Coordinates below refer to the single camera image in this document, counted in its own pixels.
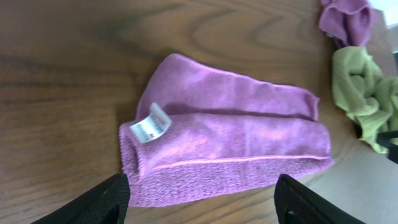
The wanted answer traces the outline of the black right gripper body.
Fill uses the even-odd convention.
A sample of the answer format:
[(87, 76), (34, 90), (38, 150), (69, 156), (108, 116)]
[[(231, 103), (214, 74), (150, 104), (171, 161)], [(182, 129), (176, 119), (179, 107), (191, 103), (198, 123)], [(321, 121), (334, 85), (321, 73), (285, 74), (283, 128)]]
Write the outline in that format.
[(397, 143), (392, 142), (392, 140), (395, 138), (397, 138), (397, 131), (382, 132), (377, 135), (376, 142), (380, 146), (385, 147), (388, 150), (387, 158), (396, 164), (397, 163)]

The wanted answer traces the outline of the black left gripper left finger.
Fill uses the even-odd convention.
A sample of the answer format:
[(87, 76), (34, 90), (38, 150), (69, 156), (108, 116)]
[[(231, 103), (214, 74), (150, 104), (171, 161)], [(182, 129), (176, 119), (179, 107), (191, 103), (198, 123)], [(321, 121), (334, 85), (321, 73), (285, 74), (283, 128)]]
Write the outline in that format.
[(127, 175), (115, 174), (32, 224), (123, 224), (129, 199)]

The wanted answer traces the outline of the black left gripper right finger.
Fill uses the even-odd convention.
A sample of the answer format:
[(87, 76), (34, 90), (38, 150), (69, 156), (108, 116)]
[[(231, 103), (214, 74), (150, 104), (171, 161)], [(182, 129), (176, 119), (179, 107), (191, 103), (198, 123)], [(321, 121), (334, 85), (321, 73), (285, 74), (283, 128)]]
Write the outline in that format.
[(275, 185), (279, 224), (364, 224), (287, 174)]

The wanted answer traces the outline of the purple microfiber cloth with label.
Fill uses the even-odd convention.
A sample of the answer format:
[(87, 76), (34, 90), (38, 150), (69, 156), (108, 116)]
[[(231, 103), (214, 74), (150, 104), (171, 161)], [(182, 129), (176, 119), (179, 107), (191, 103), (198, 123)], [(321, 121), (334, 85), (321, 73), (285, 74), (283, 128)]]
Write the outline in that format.
[(119, 129), (132, 207), (165, 207), (266, 187), (332, 166), (319, 99), (278, 85), (166, 57), (133, 121)]

